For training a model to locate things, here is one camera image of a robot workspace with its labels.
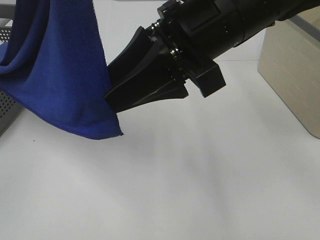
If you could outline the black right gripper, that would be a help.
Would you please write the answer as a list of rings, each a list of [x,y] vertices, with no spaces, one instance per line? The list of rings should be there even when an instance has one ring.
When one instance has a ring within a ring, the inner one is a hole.
[[[116,112],[147,103],[184,99],[187,79],[214,58],[243,42],[245,0],[169,0],[159,19],[139,26],[122,52],[107,66],[105,100]]]

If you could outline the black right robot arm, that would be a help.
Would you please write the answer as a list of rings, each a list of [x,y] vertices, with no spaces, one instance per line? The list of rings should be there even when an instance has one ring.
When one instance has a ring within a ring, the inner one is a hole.
[[[169,0],[159,19],[139,27],[108,65],[105,100],[117,113],[147,103],[183,99],[187,80],[203,97],[225,86],[215,58],[277,21],[318,7],[317,0]]]

